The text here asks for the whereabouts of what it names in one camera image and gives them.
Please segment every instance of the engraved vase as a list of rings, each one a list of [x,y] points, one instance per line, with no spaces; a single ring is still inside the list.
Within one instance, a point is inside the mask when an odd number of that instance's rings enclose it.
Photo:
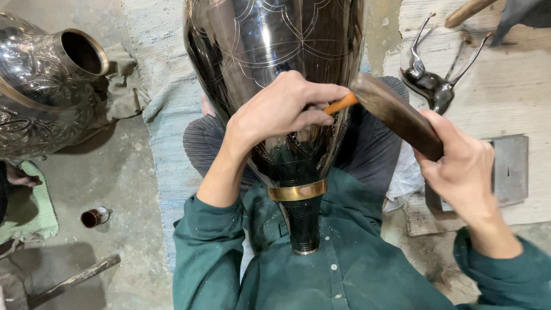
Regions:
[[[90,81],[108,67],[86,33],[49,34],[0,12],[0,159],[43,156],[77,138],[93,117]]]
[[[184,41],[197,77],[225,124],[283,71],[348,85],[363,54],[363,0],[186,0]],[[316,251],[326,176],[347,127],[312,125],[261,142],[249,166],[278,202],[294,253]]]

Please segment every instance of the vase opening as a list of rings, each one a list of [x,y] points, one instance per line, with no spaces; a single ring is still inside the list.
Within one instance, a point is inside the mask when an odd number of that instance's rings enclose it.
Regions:
[[[103,75],[107,72],[108,62],[101,46],[81,31],[66,30],[61,35],[61,45],[67,56],[80,69]]]

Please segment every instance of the shirt sleeve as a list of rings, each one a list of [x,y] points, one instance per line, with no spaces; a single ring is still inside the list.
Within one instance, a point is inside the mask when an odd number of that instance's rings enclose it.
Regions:
[[[521,255],[493,259],[472,248],[467,228],[458,231],[453,254],[461,270],[478,283],[482,294],[476,309],[551,309],[551,258],[518,239],[523,246]]]
[[[207,205],[196,196],[174,231],[174,309],[234,309],[243,257],[243,204]]]

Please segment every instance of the green shirt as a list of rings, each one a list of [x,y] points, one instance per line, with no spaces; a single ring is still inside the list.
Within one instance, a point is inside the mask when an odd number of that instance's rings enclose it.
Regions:
[[[382,198],[332,169],[320,210],[318,251],[294,255],[279,207],[255,184],[227,208],[195,196],[176,227],[175,309],[551,309],[551,259],[520,239],[524,252],[491,259],[458,232],[454,255],[478,282],[478,303],[454,306],[380,237]],[[256,255],[242,283],[247,228]]]

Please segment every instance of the foot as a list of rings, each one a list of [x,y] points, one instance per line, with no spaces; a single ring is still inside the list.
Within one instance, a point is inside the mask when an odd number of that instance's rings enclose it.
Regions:
[[[214,109],[210,105],[210,102],[208,101],[207,95],[205,93],[201,93],[201,112],[203,113],[203,116],[211,115],[216,116],[214,113]]]
[[[31,176],[26,174],[23,170],[6,162],[6,175],[8,182],[13,185],[23,185],[30,188],[42,185],[42,181],[37,176]]]

